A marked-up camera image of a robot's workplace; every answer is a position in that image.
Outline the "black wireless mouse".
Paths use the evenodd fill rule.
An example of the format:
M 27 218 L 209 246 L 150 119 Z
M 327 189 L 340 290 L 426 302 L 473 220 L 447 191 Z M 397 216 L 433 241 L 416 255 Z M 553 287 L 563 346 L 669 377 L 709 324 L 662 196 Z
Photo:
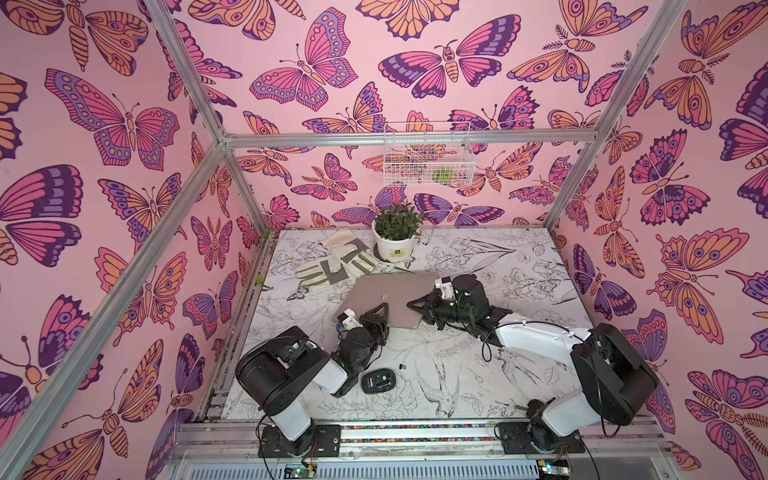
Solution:
M 366 395 L 385 393 L 393 390 L 397 377 L 393 370 L 381 368 L 365 373 L 360 382 L 361 389 Z

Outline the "silver laptop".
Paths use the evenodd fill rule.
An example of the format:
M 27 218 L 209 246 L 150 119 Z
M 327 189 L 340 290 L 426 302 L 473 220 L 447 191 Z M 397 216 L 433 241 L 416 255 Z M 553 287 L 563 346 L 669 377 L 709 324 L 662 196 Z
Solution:
M 334 320 L 351 309 L 360 318 L 364 313 L 386 302 L 388 324 L 391 328 L 416 329 L 421 315 L 407 307 L 407 303 L 432 292 L 436 274 L 394 273 L 371 274 L 360 277 L 344 301 L 332 315 Z

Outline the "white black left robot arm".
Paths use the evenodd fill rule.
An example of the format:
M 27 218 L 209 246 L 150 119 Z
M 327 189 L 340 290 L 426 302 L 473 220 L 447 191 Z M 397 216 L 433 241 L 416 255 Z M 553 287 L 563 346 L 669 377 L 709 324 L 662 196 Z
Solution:
M 329 353 L 299 327 L 293 326 L 248 351 L 238 361 L 235 377 L 273 426 L 261 438 L 275 434 L 290 456 L 302 456 L 316 442 L 316 424 L 300 397 L 315 385 L 334 397 L 346 395 L 388 340 L 389 304 L 383 302 L 360 315 L 352 309 L 337 317 L 340 334 Z

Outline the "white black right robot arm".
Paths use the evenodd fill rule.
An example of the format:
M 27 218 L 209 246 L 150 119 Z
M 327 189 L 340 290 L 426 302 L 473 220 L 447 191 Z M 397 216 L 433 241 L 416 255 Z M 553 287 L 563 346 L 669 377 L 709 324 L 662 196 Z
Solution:
M 483 347 L 533 353 L 575 372 L 574 389 L 532 400 L 526 407 L 526 435 L 540 453 L 562 448 L 583 427 L 629 425 L 659 385 L 652 368 L 617 328 L 602 323 L 569 329 L 494 306 L 473 274 L 439 278 L 430 293 L 406 305 L 426 323 L 439 329 L 452 325 Z

